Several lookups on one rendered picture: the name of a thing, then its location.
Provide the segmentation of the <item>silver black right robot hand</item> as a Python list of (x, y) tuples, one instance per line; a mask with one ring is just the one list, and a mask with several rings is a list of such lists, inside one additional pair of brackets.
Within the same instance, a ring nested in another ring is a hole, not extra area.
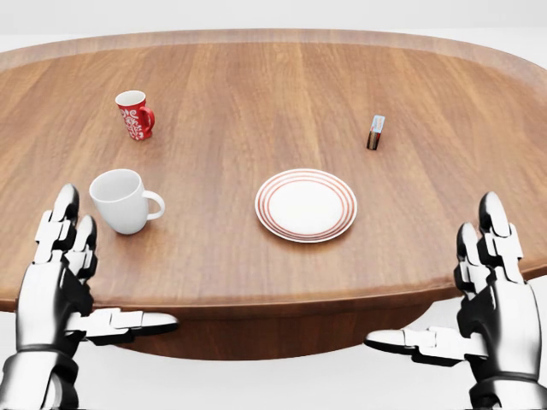
[(373, 331), (364, 343), (437, 366), (466, 361), (477, 380), (536, 383), (542, 331), (536, 297), (519, 267), (523, 252), (518, 232), (493, 191), (481, 198), (478, 214), (477, 226), (465, 223), (456, 234), (454, 280), (463, 294), (457, 328)]

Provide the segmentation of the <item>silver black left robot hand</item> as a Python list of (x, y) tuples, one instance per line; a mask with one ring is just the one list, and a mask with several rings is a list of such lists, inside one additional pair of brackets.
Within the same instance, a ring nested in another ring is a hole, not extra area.
[(18, 350), (73, 354), (82, 341), (98, 346), (131, 343), (174, 331), (167, 313), (95, 308), (89, 280), (97, 270), (97, 224), (79, 216), (79, 192), (65, 184), (35, 236), (37, 249), (25, 271), (16, 306)]

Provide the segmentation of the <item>white mug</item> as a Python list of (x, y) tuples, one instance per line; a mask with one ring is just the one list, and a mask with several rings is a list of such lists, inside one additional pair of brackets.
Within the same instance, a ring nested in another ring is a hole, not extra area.
[(106, 223), (122, 235), (141, 231), (148, 221), (161, 218), (166, 210), (163, 198), (146, 190), (141, 176), (131, 169), (100, 174), (91, 182), (89, 194)]

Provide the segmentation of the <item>red patterned mug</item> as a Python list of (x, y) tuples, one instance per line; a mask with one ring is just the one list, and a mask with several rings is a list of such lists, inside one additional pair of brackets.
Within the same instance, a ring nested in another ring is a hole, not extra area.
[(152, 109), (146, 105), (143, 91), (123, 91), (116, 96), (115, 103), (132, 139), (143, 141), (152, 136), (156, 119)]

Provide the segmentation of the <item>white plate with red rings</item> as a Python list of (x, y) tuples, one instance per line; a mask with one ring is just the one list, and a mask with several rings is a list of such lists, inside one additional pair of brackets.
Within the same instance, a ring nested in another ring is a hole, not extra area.
[(274, 235), (321, 243), (346, 232), (357, 216), (353, 190), (340, 178), (311, 168), (275, 174), (256, 193), (255, 211)]

